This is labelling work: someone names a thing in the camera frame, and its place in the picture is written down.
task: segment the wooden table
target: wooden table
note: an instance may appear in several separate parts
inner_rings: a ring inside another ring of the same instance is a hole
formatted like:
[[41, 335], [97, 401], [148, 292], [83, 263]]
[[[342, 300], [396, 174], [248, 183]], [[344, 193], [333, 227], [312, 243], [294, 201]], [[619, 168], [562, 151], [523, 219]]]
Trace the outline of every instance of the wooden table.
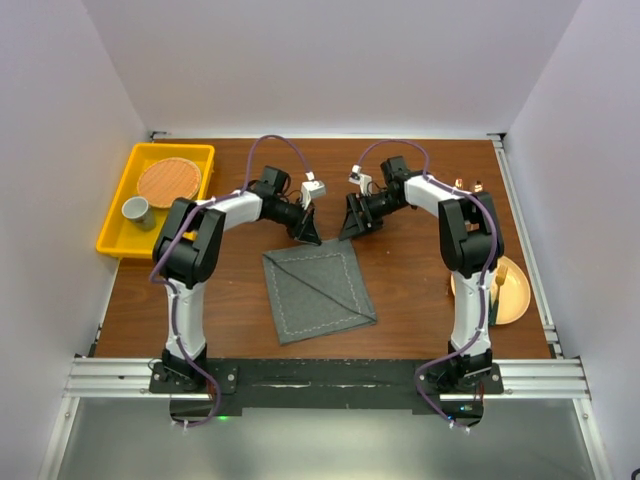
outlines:
[[[209, 193], [223, 194], [244, 180], [250, 139], [187, 141], [216, 148]], [[316, 226], [325, 240], [337, 237], [345, 217], [345, 195], [356, 191], [347, 175], [373, 140], [305, 139], [295, 143], [311, 162], [328, 193], [316, 202]], [[526, 271], [509, 201], [490, 141], [418, 141], [431, 155], [430, 171], [452, 184], [481, 180], [498, 211], [505, 253]], [[419, 152], [399, 144], [383, 145], [364, 163], [365, 172], [382, 183], [379, 165], [404, 155], [410, 168], [421, 169]], [[289, 172], [292, 188], [304, 175], [285, 144], [268, 140], [258, 149], [252, 178], [264, 165]], [[243, 225], [225, 233], [217, 269], [208, 282], [204, 326], [209, 356], [264, 358], [432, 358], [446, 353], [453, 326], [449, 272], [440, 258], [437, 219], [409, 208], [385, 218], [385, 227], [353, 241], [378, 324], [346, 333], [280, 346], [271, 317], [261, 253], [296, 245], [284, 227], [269, 221]], [[98, 357], [157, 357], [167, 339], [167, 296], [151, 285], [151, 261], [124, 259], [100, 340]], [[495, 327], [491, 339], [496, 358], [549, 358], [538, 309], [532, 301], [517, 322]]]

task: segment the yellow plastic container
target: yellow plastic container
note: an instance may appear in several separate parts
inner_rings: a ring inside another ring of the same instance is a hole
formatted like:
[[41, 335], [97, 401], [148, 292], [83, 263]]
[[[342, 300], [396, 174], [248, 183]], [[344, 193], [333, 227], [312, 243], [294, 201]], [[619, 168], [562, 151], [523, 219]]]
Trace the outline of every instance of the yellow plastic container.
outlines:
[[169, 210], [153, 209], [156, 227], [149, 232], [143, 232], [122, 216], [124, 202], [138, 195], [138, 178], [149, 166], [160, 160], [168, 157], [186, 158], [195, 163], [202, 173], [202, 182], [196, 197], [202, 200], [207, 194], [213, 172], [213, 154], [214, 148], [211, 145], [139, 143], [133, 147], [98, 237], [98, 252], [117, 258], [151, 258], [153, 246]]

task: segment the gray towel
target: gray towel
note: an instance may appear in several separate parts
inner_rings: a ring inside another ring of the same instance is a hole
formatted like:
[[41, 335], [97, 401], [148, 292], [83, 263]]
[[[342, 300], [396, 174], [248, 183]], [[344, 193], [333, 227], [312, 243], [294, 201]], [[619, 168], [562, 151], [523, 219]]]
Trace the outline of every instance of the gray towel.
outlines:
[[262, 262], [281, 345], [376, 323], [350, 241], [265, 252]]

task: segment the round wooden coaster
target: round wooden coaster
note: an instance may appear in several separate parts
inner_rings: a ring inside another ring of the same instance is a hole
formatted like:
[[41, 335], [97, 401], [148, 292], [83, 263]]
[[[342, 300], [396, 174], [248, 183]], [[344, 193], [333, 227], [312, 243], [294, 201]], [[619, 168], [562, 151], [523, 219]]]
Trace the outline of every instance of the round wooden coaster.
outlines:
[[156, 208], [169, 208], [178, 197], [193, 198], [202, 175], [186, 158], [171, 157], [147, 168], [138, 179], [138, 194]]

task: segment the white wall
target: white wall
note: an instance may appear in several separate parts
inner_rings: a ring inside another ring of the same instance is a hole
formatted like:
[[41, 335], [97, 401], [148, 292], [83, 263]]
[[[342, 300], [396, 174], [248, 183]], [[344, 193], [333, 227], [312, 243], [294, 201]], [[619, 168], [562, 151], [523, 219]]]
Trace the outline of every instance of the white wall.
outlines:
[[114, 262], [95, 241], [144, 129], [80, 0], [0, 3], [0, 477], [36, 478]]
[[145, 124], [180, 134], [484, 135], [579, 0], [84, 0]]
[[507, 135], [560, 340], [616, 478], [640, 467], [640, 2], [584, 0]]

